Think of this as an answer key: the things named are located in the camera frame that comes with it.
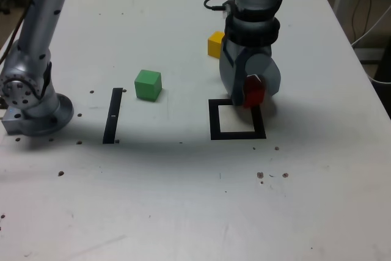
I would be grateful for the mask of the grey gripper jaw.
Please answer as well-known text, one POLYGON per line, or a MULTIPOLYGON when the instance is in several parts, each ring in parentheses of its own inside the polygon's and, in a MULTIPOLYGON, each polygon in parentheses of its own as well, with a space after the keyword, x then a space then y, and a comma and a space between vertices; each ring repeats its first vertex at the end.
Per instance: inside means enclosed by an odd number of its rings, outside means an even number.
POLYGON ((244 80, 246 77, 245 62, 242 52, 244 47, 235 44, 227 35, 222 39, 219 58, 219 73, 222 83, 235 106, 244 103, 244 80))
POLYGON ((270 96, 278 93, 281 83, 281 74, 273 59, 263 53, 257 53, 248 58, 245 64, 248 76, 257 75, 265 82, 266 91, 270 96))

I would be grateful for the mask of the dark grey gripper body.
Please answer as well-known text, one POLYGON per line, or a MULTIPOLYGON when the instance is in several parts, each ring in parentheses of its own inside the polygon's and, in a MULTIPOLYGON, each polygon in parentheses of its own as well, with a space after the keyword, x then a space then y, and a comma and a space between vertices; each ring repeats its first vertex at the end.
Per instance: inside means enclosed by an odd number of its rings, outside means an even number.
POLYGON ((227 52, 229 53, 229 56, 236 60, 236 58, 243 52, 243 51, 249 51, 252 53, 261 53, 264 55, 267 55, 269 57, 272 56, 272 49, 271 46, 264 46, 264 47, 246 47, 237 45, 235 43, 228 43, 227 44, 227 52))

